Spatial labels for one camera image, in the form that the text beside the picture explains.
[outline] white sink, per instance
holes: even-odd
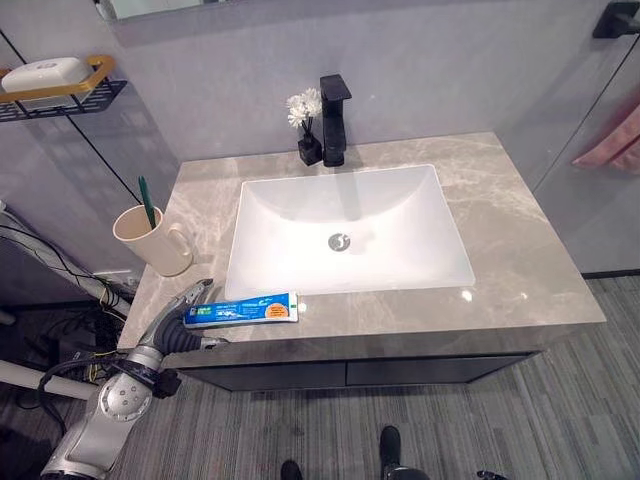
[[[242,185],[229,300],[474,282],[433,165]]]

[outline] vanity countertop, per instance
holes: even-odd
[[[420,164],[436,168],[476,276],[473,287],[305,295],[299,303],[307,309],[298,323],[218,328],[205,335],[224,337],[236,347],[250,344],[254,352],[277,350],[281,354],[273,360],[282,361],[283,351],[295,359],[336,358],[341,355],[338,351],[355,352],[353,342],[360,342],[366,351],[382,349],[385,353],[393,348],[383,337],[405,341],[414,334],[422,335],[415,338],[429,354],[541,349],[551,340],[541,335],[541,327],[556,327],[553,336],[557,337],[575,327],[605,321],[493,133],[352,146],[346,152],[345,166],[335,170]],[[321,163],[306,167],[297,152],[183,163],[165,220],[180,222],[192,232],[195,263],[173,278],[161,277],[146,267],[118,347],[134,347],[166,302],[198,279],[212,277],[213,299],[224,300],[243,181],[331,173],[334,169]],[[312,339],[320,343],[312,345]],[[296,342],[300,341],[307,342],[308,351],[329,349],[333,353],[298,355]],[[234,347],[224,348],[232,352]],[[246,351],[238,355],[249,359]],[[216,358],[225,355],[212,351],[172,357],[177,358],[170,362],[175,366],[199,366],[215,364]],[[238,358],[229,354],[223,363]]]

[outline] person's foot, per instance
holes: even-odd
[[[382,475],[390,466],[400,465],[400,432],[393,425],[387,425],[380,434],[380,462]]]
[[[280,468],[280,480],[302,480],[300,467],[293,460],[287,460]]]

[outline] toothbrush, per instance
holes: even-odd
[[[142,195],[142,202],[144,203],[144,209],[147,212],[147,218],[151,225],[151,230],[156,228],[156,214],[153,209],[153,203],[151,202],[151,195],[149,195],[149,188],[147,187],[147,181],[143,176],[138,177],[138,185],[140,186],[140,194]]]

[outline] white artificial flower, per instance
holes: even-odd
[[[289,107],[289,124],[298,128],[302,126],[302,122],[313,118],[322,112],[322,101],[320,100],[320,92],[315,88],[307,88],[304,93],[294,95],[287,99],[287,107]]]

